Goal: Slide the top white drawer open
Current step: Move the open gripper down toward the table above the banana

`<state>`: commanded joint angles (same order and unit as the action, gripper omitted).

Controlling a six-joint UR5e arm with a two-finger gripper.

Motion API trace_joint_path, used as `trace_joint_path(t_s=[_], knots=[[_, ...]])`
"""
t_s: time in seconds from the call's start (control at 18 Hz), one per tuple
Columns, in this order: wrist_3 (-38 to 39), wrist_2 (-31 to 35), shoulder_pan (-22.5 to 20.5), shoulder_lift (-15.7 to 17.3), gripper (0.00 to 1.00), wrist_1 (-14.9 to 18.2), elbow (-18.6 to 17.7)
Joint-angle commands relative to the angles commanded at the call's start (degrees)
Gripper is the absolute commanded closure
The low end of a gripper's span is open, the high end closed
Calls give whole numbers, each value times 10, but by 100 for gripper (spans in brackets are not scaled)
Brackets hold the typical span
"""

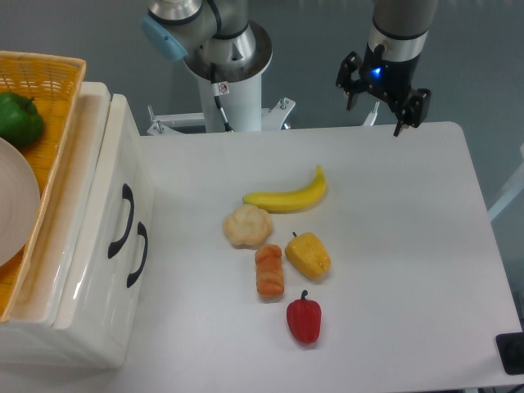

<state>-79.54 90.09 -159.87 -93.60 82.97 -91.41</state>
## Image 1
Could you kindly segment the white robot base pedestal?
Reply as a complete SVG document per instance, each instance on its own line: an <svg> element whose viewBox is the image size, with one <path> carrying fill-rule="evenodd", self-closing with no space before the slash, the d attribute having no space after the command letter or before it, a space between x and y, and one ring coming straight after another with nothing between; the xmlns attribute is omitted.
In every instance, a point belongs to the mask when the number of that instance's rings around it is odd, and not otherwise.
<svg viewBox="0 0 524 393"><path fill-rule="evenodd" d="M195 77L207 133L261 130L262 75L273 57L267 31L253 20L234 38L210 38L184 59Z"/></svg>

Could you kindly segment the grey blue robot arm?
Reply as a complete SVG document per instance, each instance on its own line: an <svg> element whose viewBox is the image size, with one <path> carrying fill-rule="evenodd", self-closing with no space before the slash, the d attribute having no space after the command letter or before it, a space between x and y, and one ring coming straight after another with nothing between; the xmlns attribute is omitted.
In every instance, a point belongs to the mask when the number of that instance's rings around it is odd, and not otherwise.
<svg viewBox="0 0 524 393"><path fill-rule="evenodd" d="M341 62L335 85L351 109L361 93L384 102L395 115L395 135L427 117L428 89L412 78L427 39L435 1L376 1L363 56ZM166 59L183 61L196 78L206 132L283 129L294 108L284 97L261 104L261 78L272 57L267 31L248 16L246 1L150 1L141 19L150 44Z"/></svg>

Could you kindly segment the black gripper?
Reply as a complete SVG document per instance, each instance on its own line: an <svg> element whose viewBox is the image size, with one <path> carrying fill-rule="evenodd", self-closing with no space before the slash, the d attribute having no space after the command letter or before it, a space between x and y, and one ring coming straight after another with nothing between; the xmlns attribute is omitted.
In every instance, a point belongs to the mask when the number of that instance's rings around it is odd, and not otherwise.
<svg viewBox="0 0 524 393"><path fill-rule="evenodd" d="M412 87L421 51L419 39L370 39L363 64L356 52L350 52L342 60L335 82L345 92L346 109L355 106L360 94L359 78L353 79L359 71L368 92L395 113L395 137L408 127L418 128L427 118L431 103L429 89Z"/></svg>

